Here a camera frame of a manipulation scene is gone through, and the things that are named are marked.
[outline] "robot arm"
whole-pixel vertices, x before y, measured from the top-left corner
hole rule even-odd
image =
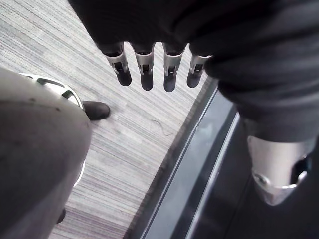
[[[164,88],[170,92],[190,43],[187,84],[198,84],[204,66],[220,80],[219,90],[237,106],[245,124],[252,174],[265,202],[281,203],[302,181],[308,168],[300,162],[319,133],[318,1],[69,2],[122,85],[131,77],[124,49],[114,46],[132,43],[142,86],[150,90],[153,55],[148,46],[163,42]]]

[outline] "black shoe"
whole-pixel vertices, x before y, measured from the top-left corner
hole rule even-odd
[[[86,115],[90,120],[103,120],[110,115],[110,107],[98,101],[83,101]]]

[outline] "striped carpet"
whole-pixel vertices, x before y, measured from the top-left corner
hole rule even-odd
[[[166,93],[157,43],[154,88],[146,92],[129,44],[133,82],[122,87],[66,0],[1,1],[0,30],[1,67],[55,78],[112,110],[94,123],[84,176],[50,239],[121,239],[203,86],[186,86],[189,51],[176,90]]]

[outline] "robotic finger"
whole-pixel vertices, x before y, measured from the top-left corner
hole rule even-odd
[[[201,75],[203,74],[203,71],[204,71],[204,64],[211,57],[212,56],[210,55],[192,56],[190,61],[189,73],[187,76],[187,85],[190,88],[195,88],[198,85]]]
[[[164,89],[172,92],[176,85],[176,75],[186,45],[173,46],[163,43],[164,48]]]
[[[122,86],[129,86],[132,82],[128,61],[124,51],[124,43],[99,45],[98,48],[108,59],[110,65],[116,73],[116,76]]]
[[[144,45],[131,44],[141,74],[141,85],[146,91],[153,88],[154,45],[155,43]]]

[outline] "black sleeve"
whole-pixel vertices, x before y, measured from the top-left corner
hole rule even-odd
[[[236,4],[189,34],[192,52],[214,54],[206,71],[220,80],[249,134],[281,142],[316,137],[319,1]]]

